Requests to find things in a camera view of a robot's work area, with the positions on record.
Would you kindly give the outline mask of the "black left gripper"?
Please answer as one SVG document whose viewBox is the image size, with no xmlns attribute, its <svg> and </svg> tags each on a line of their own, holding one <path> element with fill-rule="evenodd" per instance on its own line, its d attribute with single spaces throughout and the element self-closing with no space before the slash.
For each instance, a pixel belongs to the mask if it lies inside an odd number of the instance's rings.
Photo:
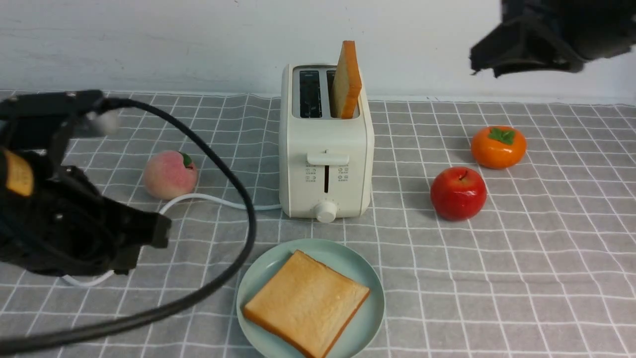
<svg viewBox="0 0 636 358">
<path fill-rule="evenodd" d="M 172 222 L 105 197 L 64 165 L 70 142 L 117 127 L 125 99 L 100 90 L 14 95 L 1 102 L 1 261 L 35 274 L 127 274 L 141 247 L 168 246 Z"/>
</svg>

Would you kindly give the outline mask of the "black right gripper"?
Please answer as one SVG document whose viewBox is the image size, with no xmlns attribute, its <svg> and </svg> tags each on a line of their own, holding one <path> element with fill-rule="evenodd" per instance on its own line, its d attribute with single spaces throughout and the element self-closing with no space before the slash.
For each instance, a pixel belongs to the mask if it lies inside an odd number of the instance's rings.
<svg viewBox="0 0 636 358">
<path fill-rule="evenodd" d="M 500 9 L 500 24 L 471 47 L 474 73 L 579 73 L 636 42 L 633 0 L 502 0 Z"/>
</svg>

